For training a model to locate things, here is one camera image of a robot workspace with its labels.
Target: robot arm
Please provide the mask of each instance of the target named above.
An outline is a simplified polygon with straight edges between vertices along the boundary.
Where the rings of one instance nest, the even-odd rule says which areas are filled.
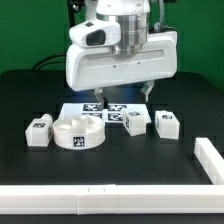
[[[98,0],[96,17],[70,29],[69,86],[100,93],[107,86],[145,82],[147,100],[154,80],[173,76],[177,33],[149,34],[149,12],[148,0]]]

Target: black tabletop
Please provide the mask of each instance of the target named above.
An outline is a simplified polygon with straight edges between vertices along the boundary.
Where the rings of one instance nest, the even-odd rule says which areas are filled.
[[[142,84],[105,88],[109,103],[143,103]],[[106,124],[105,142],[93,149],[28,147],[25,130],[49,113],[56,120],[63,103],[91,103],[91,91],[74,92],[64,72],[9,71],[0,76],[0,184],[211,184],[193,155],[196,137],[208,137],[224,156],[224,94],[203,77],[177,73],[158,80],[146,104],[152,124],[131,137],[122,124]],[[179,140],[160,139],[156,110],[172,111]],[[0,216],[0,223],[223,223],[224,215]]]

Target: green backdrop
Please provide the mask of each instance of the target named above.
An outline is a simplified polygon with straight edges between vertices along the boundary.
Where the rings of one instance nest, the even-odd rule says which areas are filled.
[[[151,5],[151,23],[158,4]],[[77,17],[84,18],[84,11]],[[224,0],[178,0],[166,4],[166,23],[177,29],[178,71],[204,75],[224,91]],[[29,69],[40,59],[65,52],[66,0],[0,0],[0,73]]]

